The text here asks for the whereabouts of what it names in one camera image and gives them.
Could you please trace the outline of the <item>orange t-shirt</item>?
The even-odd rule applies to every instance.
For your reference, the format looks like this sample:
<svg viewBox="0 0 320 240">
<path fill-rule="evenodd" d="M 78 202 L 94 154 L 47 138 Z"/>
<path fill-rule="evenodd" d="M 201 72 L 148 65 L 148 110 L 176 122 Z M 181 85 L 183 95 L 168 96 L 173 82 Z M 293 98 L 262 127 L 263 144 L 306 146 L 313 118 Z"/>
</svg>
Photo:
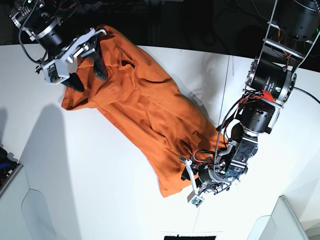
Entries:
<svg viewBox="0 0 320 240">
<path fill-rule="evenodd" d="M 61 106 L 68 111 L 97 109 L 145 155 L 158 178 L 163 197 L 179 193 L 179 157 L 224 146 L 212 123 L 183 96 L 171 76 L 144 50 L 115 28 L 105 25 L 100 38 L 107 79 L 95 76 L 93 62 L 84 59 L 76 75 L 83 92 L 65 89 Z"/>
</svg>

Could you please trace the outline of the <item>clear panel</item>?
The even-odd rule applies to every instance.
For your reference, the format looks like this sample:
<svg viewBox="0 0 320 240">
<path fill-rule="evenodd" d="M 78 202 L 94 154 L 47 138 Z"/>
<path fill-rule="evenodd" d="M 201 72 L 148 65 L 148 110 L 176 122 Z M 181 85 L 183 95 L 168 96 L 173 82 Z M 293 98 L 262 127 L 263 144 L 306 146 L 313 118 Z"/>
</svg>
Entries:
<svg viewBox="0 0 320 240">
<path fill-rule="evenodd" d="M 42 192 L 29 189 L 21 211 L 33 240 L 57 240 L 47 201 Z"/>
<path fill-rule="evenodd" d="M 278 198 L 271 215 L 259 217 L 248 240 L 307 240 L 308 236 L 287 198 Z"/>
</svg>

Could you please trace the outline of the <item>white tray bottom centre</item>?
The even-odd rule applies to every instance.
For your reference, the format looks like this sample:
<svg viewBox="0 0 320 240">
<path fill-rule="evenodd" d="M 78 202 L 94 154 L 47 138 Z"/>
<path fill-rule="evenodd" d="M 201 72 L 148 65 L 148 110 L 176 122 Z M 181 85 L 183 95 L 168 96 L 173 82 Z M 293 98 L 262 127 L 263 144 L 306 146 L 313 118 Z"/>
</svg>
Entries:
<svg viewBox="0 0 320 240">
<path fill-rule="evenodd" d="M 217 232 L 161 232 L 160 240 L 218 240 Z"/>
</svg>

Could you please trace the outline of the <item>clear panel bottom left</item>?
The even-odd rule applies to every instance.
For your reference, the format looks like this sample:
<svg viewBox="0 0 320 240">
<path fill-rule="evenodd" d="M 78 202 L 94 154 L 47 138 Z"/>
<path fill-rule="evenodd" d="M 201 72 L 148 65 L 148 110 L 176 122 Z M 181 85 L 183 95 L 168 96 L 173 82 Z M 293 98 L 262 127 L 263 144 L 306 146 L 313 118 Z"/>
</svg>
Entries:
<svg viewBox="0 0 320 240">
<path fill-rule="evenodd" d="M 47 201 L 42 192 L 29 189 L 21 211 L 33 240 L 57 240 Z"/>
</svg>

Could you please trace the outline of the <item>clear panel bottom right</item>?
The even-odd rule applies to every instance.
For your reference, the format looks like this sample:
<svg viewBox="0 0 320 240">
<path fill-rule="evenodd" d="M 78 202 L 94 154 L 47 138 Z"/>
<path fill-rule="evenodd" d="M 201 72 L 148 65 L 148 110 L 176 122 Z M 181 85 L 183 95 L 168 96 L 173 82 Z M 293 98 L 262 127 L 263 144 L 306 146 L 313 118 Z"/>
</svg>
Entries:
<svg viewBox="0 0 320 240">
<path fill-rule="evenodd" d="M 287 198 L 278 198 L 271 215 L 259 217 L 248 240 L 307 240 L 308 236 Z"/>
</svg>

